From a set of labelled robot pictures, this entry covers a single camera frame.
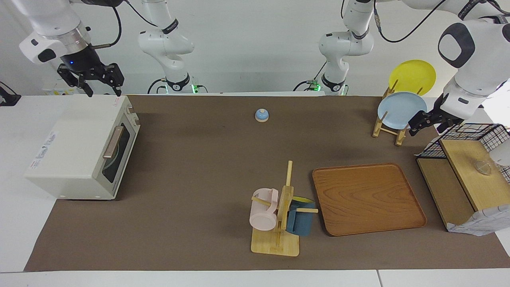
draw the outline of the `oven door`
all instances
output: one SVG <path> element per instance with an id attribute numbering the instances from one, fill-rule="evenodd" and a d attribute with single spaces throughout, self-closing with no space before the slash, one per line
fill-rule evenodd
<path id="1" fill-rule="evenodd" d="M 115 198 L 122 174 L 136 138 L 136 131 L 125 114 L 115 127 L 108 147 L 103 155 L 103 164 L 97 174 L 97 181 Z"/>

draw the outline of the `yellow plate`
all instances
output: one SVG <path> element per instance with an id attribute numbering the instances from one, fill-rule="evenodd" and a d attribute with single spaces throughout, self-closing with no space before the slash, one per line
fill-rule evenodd
<path id="1" fill-rule="evenodd" d="M 393 87 L 397 80 L 395 92 L 409 91 L 424 95 L 436 82 L 436 70 L 423 60 L 406 61 L 393 69 L 388 86 Z"/>

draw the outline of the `oven label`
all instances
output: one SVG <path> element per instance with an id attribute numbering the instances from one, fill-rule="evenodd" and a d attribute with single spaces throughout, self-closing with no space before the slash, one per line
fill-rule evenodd
<path id="1" fill-rule="evenodd" d="M 42 159 L 44 158 L 44 156 L 46 155 L 46 153 L 48 152 L 48 149 L 51 147 L 51 145 L 53 144 L 53 142 L 55 142 L 55 139 L 57 138 L 57 134 L 58 132 L 56 131 L 52 131 L 51 133 L 49 133 L 49 136 L 48 138 L 46 139 L 46 141 L 42 144 L 42 147 L 41 149 L 39 150 L 39 152 L 37 153 L 37 155 L 35 156 L 35 159 L 32 161 L 32 163 L 30 164 L 30 169 L 36 169 L 39 167 L 39 165 L 41 164 L 42 162 Z"/>

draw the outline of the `white toaster oven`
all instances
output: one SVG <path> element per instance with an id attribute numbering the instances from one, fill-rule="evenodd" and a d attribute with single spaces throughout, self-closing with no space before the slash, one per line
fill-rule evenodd
<path id="1" fill-rule="evenodd" d="M 57 198 L 114 199 L 140 129 L 138 116 L 124 95 L 66 97 L 69 106 L 24 176 Z"/>

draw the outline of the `brown tablecloth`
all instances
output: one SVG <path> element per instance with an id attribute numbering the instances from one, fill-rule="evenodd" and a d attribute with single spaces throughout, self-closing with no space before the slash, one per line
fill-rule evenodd
<path id="1" fill-rule="evenodd" d="M 508 268 L 495 234 L 448 233 L 416 164 L 435 136 L 372 138 L 380 98 L 130 97 L 142 124 L 117 199 L 57 200 L 25 271 Z M 269 121 L 254 113 L 266 108 Z M 250 251 L 252 193 L 281 190 L 294 161 L 295 194 L 317 202 L 312 170 L 394 162 L 428 223 L 341 237 L 320 215 L 300 255 Z"/>

